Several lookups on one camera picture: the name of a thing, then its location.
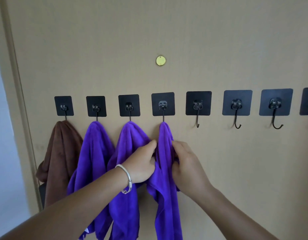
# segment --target person's left hand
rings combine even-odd
[[[122,165],[130,174],[132,183],[147,180],[155,170],[155,158],[152,157],[157,142],[152,140],[145,146],[139,147]]]

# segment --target person's left arm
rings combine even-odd
[[[147,180],[155,170],[156,141],[138,148],[122,165],[133,183]],[[128,185],[123,169],[116,167],[84,188],[47,207],[14,228],[0,240],[76,240],[105,206]]]

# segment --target silver bracelet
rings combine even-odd
[[[132,186],[133,186],[133,183],[132,183],[132,181],[131,181],[130,174],[128,173],[128,171],[126,170],[126,168],[124,168],[123,165],[117,164],[116,167],[120,167],[120,168],[123,169],[123,170],[125,171],[125,173],[127,174],[127,177],[128,177],[128,187],[129,187],[129,189],[128,189],[128,191],[122,190],[122,193],[127,194],[127,193],[129,193],[129,192],[132,190]]]

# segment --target metal hook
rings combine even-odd
[[[276,114],[276,109],[280,108],[282,106],[282,100],[277,97],[277,98],[272,98],[270,101],[269,101],[269,108],[270,109],[273,109],[273,116],[272,116],[272,125],[275,129],[279,130],[280,128],[282,128],[284,125],[281,125],[280,127],[276,127],[274,125],[274,121],[275,121],[275,114]]]
[[[236,129],[239,129],[242,125],[240,124],[239,127],[236,125],[237,120],[237,111],[242,108],[242,101],[240,99],[234,99],[232,100],[231,109],[235,110],[235,118],[234,118],[234,125]]]
[[[65,112],[65,120],[67,120],[67,114],[66,111],[68,110],[68,107],[64,104],[61,104],[60,109],[63,110]]]
[[[165,119],[164,119],[164,116],[165,116],[164,111],[165,111],[165,109],[167,109],[167,102],[166,101],[160,101],[158,103],[158,108],[163,111],[163,122],[164,122],[165,121]]]
[[[203,100],[195,100],[193,103],[193,109],[197,110],[197,115],[196,115],[196,127],[199,127],[198,124],[198,113],[200,109],[203,109]]]
[[[127,102],[125,104],[125,109],[130,112],[130,121],[132,121],[132,111],[134,110],[133,104],[131,102]]]
[[[92,110],[96,113],[96,121],[98,121],[98,112],[100,112],[100,108],[98,105],[92,105]]]

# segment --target hanging towel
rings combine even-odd
[[[46,183],[45,207],[67,195],[69,180],[77,168],[83,139],[68,121],[58,121],[53,128],[44,161],[36,177]]]
[[[147,183],[148,192],[158,203],[155,219],[157,239],[179,240],[182,239],[182,234],[176,186],[170,176],[173,159],[172,134],[169,128],[167,130],[166,128],[168,125],[162,123],[155,171],[145,183]],[[116,151],[108,162],[108,170],[113,169],[117,164],[122,164],[137,148],[147,145],[149,142],[150,139],[138,125],[131,121],[126,123],[118,139]],[[131,192],[128,194],[119,193],[109,203],[109,212],[114,221],[111,240],[136,240],[138,238],[140,212],[136,188],[141,184],[134,184]]]
[[[92,122],[85,134],[77,170],[68,185],[68,194],[83,188],[105,174],[107,163],[114,152],[115,148],[104,127],[97,121]],[[107,205],[80,236],[80,239],[84,239],[87,233],[95,232],[97,239],[103,240],[111,223],[112,217]]]

